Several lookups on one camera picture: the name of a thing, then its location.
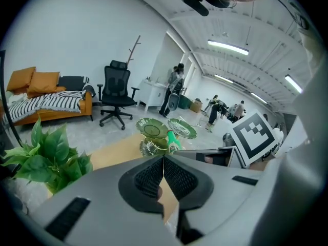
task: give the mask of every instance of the fluorescent tube light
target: fluorescent tube light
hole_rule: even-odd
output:
[[[235,52],[241,53],[243,55],[248,55],[249,51],[247,49],[241,48],[241,47],[236,47],[234,45],[226,44],[226,43],[220,43],[218,41],[214,40],[207,40],[207,43],[211,46],[216,46],[216,47],[222,47],[226,49],[233,50]]]
[[[292,77],[290,75],[286,75],[285,79],[299,92],[302,93],[303,90],[301,89],[301,87],[295,82],[295,80],[292,79]]]
[[[223,76],[219,76],[219,75],[217,75],[217,74],[215,74],[214,76],[217,77],[217,78],[220,78],[220,79],[222,79],[222,80],[224,80],[224,81],[227,81],[227,82],[229,82],[229,83],[231,83],[231,84],[233,84],[233,81],[231,81],[231,80],[229,80],[229,79],[226,79],[226,78],[223,77]]]
[[[255,96],[255,97],[257,97],[259,100],[261,100],[262,102],[264,102],[264,103],[268,103],[268,102],[265,102],[262,98],[260,98],[258,95],[255,95],[253,92],[251,92],[251,94],[253,95],[253,96]]]

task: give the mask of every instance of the couch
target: couch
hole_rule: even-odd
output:
[[[87,77],[61,76],[59,72],[36,72],[36,67],[14,71],[7,86],[7,91],[15,95],[27,93],[28,98],[55,93],[60,91],[82,91],[83,86],[89,81]],[[38,118],[41,121],[67,117],[90,116],[92,118],[92,95],[86,92],[85,100],[79,101],[80,112],[54,111],[40,109],[14,123],[15,126],[35,123]]]

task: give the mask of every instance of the coat rack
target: coat rack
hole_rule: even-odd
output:
[[[138,36],[137,41],[134,43],[134,46],[133,46],[132,50],[129,48],[130,56],[129,56],[129,59],[128,59],[128,61],[127,61],[127,66],[129,65],[129,62],[133,60],[133,58],[131,58],[131,57],[132,57],[132,54],[133,54],[133,51],[134,51],[135,47],[136,47],[137,45],[140,45],[140,44],[141,44],[141,43],[139,43],[139,39],[140,39],[140,35]]]

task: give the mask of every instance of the office chair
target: office chair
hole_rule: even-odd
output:
[[[127,69],[128,66],[126,63],[119,61],[111,61],[109,66],[105,66],[105,87],[101,96],[101,87],[103,84],[98,84],[99,88],[99,101],[101,106],[113,106],[114,110],[101,110],[101,115],[104,113],[109,113],[106,117],[102,118],[99,122],[101,127],[104,126],[103,121],[108,118],[115,116],[122,123],[121,129],[125,129],[125,124],[121,119],[122,116],[130,116],[130,119],[133,118],[132,114],[121,112],[119,107],[128,107],[135,105],[136,102],[133,100],[134,94],[138,88],[132,88],[133,94],[132,98],[128,97],[128,80],[130,77],[130,71]]]

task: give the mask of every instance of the ceiling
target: ceiling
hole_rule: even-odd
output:
[[[219,9],[207,2],[203,17],[181,0],[144,0],[179,33],[194,54],[204,75],[219,74],[254,92],[271,109],[283,111],[298,95],[284,79],[291,75],[304,87],[310,80],[306,53],[296,23],[277,0],[239,3]],[[288,0],[281,0],[287,6]],[[249,50],[245,56],[207,44],[208,39]]]

